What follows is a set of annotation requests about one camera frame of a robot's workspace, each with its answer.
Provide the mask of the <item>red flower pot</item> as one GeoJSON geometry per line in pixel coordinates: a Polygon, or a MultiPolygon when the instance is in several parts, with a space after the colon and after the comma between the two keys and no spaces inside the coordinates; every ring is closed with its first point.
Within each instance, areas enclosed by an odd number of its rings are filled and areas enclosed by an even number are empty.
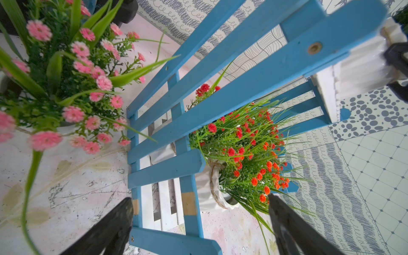
{"type": "Polygon", "coordinates": [[[221,89],[219,83],[221,82],[223,76],[225,75],[231,64],[232,62],[224,69],[222,74],[217,78],[213,85],[210,86],[209,84],[203,84],[196,90],[195,99],[191,101],[190,106],[187,106],[188,111],[221,89]]]}

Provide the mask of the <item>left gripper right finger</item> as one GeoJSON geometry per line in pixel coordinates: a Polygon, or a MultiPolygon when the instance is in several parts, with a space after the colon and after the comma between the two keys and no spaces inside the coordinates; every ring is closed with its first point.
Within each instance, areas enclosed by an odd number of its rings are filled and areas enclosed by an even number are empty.
{"type": "Polygon", "coordinates": [[[342,255],[278,196],[270,194],[269,215],[281,255],[342,255]]]}

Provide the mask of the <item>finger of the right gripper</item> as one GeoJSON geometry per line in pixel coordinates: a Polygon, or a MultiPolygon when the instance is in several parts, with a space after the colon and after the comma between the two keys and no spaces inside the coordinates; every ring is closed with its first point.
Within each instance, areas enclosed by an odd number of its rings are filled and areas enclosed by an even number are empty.
{"type": "Polygon", "coordinates": [[[384,52],[384,58],[391,67],[394,78],[408,77],[408,43],[394,43],[384,52]]]}
{"type": "Polygon", "coordinates": [[[396,95],[398,99],[408,102],[408,87],[401,86],[397,81],[387,85],[388,88],[396,95]]]}

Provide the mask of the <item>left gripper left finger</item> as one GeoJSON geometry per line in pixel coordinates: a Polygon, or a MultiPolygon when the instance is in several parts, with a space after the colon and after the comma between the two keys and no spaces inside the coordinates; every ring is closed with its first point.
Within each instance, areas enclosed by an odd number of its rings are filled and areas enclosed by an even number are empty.
{"type": "Polygon", "coordinates": [[[63,255],[122,255],[132,229],[133,205],[123,199],[63,255]]]}

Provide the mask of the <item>orange flower pot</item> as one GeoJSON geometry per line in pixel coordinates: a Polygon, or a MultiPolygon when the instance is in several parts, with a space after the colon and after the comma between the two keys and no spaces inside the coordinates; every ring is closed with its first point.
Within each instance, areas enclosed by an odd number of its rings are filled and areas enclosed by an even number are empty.
{"type": "Polygon", "coordinates": [[[191,149],[218,168],[222,193],[249,212],[262,230],[272,227],[261,218],[268,213],[270,194],[289,194],[289,187],[306,178],[295,175],[286,156],[292,141],[286,124],[293,118],[282,100],[250,103],[189,134],[191,149]]]}

